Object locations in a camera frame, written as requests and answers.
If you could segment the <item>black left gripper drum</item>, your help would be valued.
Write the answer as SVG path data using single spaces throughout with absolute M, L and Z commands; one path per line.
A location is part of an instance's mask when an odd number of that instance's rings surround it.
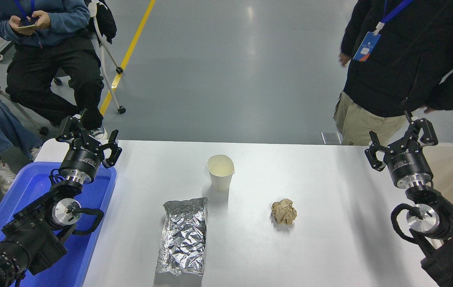
M 95 152 L 95 149 L 99 146 L 99 142 L 90 142 L 88 144 L 70 142 L 69 150 L 59 167 L 59 174 L 64 178 L 95 178 L 101 163 L 99 155 Z

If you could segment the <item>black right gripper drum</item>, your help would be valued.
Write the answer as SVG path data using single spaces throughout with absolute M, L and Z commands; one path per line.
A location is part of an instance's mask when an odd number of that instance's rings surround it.
M 433 173 L 423 154 L 422 149 L 414 152 L 409 149 L 399 154 L 394 152 L 386 154 L 383 158 L 390 172 L 393 184 L 411 184 L 432 182 Z

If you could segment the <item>seated person's left hand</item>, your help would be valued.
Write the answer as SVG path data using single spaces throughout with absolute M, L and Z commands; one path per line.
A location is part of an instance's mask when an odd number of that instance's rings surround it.
M 51 27 L 50 16 L 46 11 L 37 10 L 31 15 L 33 19 L 37 18 L 35 22 L 35 29 L 49 29 Z

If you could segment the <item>seated person's right hand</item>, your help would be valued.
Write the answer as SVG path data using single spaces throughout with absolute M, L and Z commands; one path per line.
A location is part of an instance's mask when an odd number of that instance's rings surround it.
M 21 18 L 16 15 L 12 15 L 8 21 L 11 29 L 15 31 L 15 33 L 20 34 L 22 36 L 32 35 L 35 32 L 35 25 L 23 25 L 21 23 Z

